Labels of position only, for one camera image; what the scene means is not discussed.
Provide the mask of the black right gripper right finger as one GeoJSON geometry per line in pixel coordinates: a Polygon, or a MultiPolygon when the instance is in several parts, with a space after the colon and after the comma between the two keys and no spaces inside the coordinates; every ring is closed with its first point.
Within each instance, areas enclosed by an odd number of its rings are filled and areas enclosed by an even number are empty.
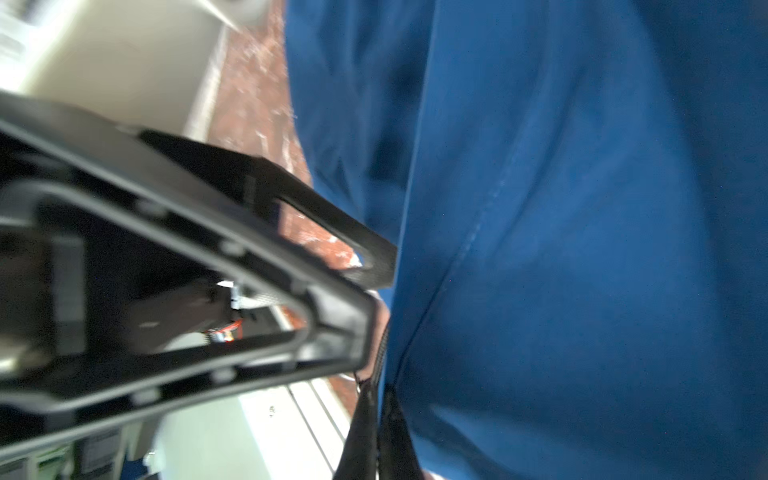
{"type": "Polygon", "coordinates": [[[358,253],[363,264],[342,275],[362,288],[393,285],[397,248],[281,166],[157,130],[145,129],[139,139],[274,227],[280,202],[299,211],[358,253]]]}

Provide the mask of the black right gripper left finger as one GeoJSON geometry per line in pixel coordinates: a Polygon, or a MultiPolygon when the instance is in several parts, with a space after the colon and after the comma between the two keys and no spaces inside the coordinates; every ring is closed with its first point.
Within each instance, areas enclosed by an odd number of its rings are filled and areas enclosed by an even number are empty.
{"type": "Polygon", "coordinates": [[[139,139],[1,97],[1,456],[367,360],[363,260],[293,207],[276,227],[139,139]]]}

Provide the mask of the blue zip jacket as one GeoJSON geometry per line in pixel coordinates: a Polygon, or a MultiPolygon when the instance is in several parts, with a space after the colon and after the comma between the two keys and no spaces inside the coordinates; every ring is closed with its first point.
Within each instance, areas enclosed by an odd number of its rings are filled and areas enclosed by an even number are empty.
{"type": "Polygon", "coordinates": [[[398,250],[339,476],[767,475],[763,1],[290,1],[315,188],[398,250]]]}

